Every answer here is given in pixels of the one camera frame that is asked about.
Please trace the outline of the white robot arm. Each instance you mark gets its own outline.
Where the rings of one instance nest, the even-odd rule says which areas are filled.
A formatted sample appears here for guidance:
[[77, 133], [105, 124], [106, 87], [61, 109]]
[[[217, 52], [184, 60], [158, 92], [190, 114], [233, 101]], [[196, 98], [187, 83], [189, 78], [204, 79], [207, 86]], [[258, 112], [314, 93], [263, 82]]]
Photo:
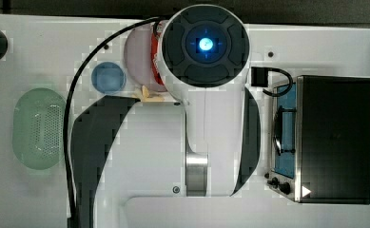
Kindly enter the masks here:
[[243, 22], [208, 4], [181, 9], [165, 24], [156, 67], [185, 109], [185, 195], [230, 196], [242, 161], [251, 44]]

